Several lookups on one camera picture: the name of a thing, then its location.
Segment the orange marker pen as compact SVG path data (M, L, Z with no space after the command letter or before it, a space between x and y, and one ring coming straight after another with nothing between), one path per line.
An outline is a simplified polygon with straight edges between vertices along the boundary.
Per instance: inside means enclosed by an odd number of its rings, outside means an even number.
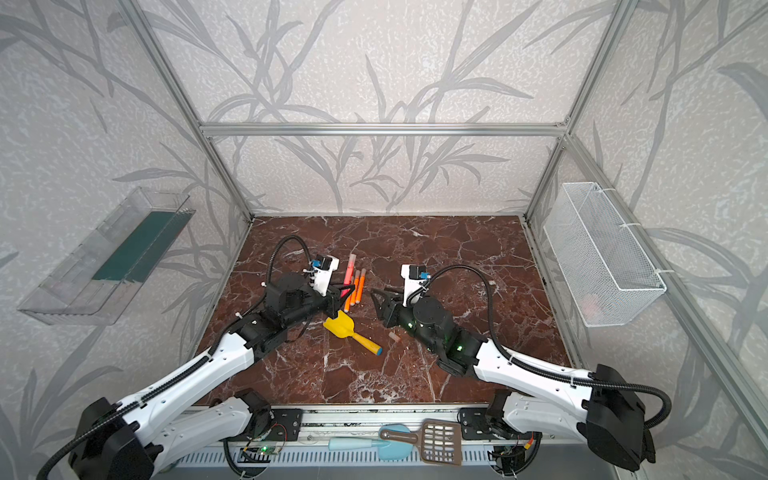
M362 275L361 270L356 270L355 271L355 277L354 277L354 283L353 283L354 290L353 290L352 294L349 297L349 306L350 307L354 306L357 303L357 294L359 292L361 275Z
M350 295L352 294L352 292L354 290L353 283L354 283L354 279L353 279L352 283L350 284L350 289L347 291L346 296L345 296L345 304L344 304L344 311L345 312L348 312L350 310L349 297L350 297Z
M359 281L358 281L358 287L356 289L355 304L359 304L362 301L363 289L364 289L364 284L365 284L365 279L366 279L366 273L367 273L367 269L363 268L362 271L361 271L361 275L360 275Z

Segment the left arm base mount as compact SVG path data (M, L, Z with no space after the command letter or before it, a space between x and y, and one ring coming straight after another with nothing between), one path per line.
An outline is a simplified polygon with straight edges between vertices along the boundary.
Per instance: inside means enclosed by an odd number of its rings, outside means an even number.
M249 412L243 434L250 439L276 442L298 440L304 411L300 408L273 409L268 401L251 389L235 394L244 401Z

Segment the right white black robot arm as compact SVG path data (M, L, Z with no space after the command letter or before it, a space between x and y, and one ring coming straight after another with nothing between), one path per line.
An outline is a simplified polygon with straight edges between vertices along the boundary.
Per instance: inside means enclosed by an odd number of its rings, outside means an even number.
M641 394L651 387L625 381L606 365L567 368L497 346L492 339L459 327L434 297L411 306L400 293L370 294L386 328L400 327L436 357L450 375L503 385L487 411L490 424L517 433L539 432L578 439L600 459L628 471L656 460L652 428Z

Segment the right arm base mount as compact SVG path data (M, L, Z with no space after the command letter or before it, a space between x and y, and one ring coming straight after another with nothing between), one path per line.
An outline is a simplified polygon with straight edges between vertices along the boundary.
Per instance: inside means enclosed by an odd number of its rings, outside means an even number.
M503 419L504 405L513 390L496 390L491 403L486 407L460 408L457 421L463 440L530 440L541 439L540 432L519 431Z

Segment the red marker pen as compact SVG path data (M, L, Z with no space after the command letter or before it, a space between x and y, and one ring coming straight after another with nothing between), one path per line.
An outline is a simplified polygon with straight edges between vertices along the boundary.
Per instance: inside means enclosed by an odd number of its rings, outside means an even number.
M347 268L346 268L345 277L344 277L345 285L350 285L353 281L353 276L355 272L355 261L356 261L356 255L354 253L351 253L348 259Z

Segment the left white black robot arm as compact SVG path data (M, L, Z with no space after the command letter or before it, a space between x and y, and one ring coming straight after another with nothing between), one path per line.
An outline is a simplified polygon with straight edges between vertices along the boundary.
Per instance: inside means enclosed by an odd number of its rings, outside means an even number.
M69 466L80 479L149 479L202 447L267 425L268 404L252 390L184 412L283 345L295 325L318 314L335 317L353 293L326 272L281 276L197 357L116 403L101 398L89 405L63 449Z

